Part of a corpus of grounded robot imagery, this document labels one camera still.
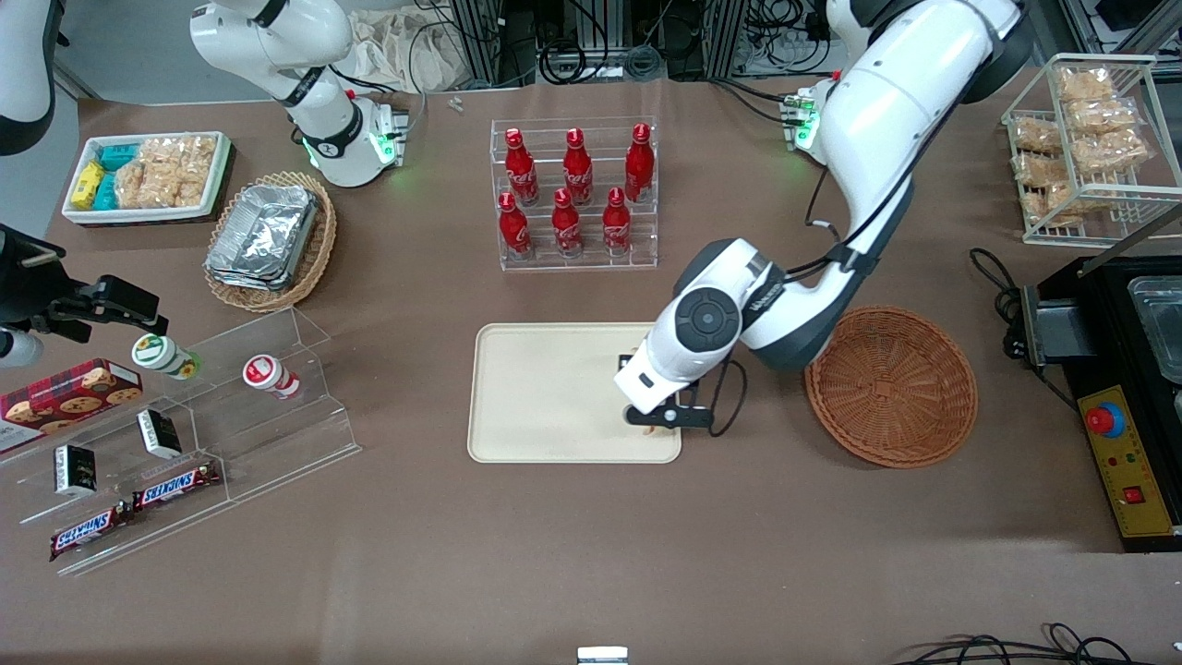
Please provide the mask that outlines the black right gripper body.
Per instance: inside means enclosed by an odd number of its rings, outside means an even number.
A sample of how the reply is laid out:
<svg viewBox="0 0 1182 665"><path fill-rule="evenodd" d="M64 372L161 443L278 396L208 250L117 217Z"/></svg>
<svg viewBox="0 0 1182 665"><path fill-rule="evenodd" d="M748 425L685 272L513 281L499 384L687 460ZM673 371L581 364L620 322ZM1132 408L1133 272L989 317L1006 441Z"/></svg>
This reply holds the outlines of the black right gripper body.
<svg viewBox="0 0 1182 665"><path fill-rule="evenodd" d="M30 333L54 331L57 321L87 314L80 291L61 265L58 245L4 224L1 227L1 321L4 328Z"/></svg>

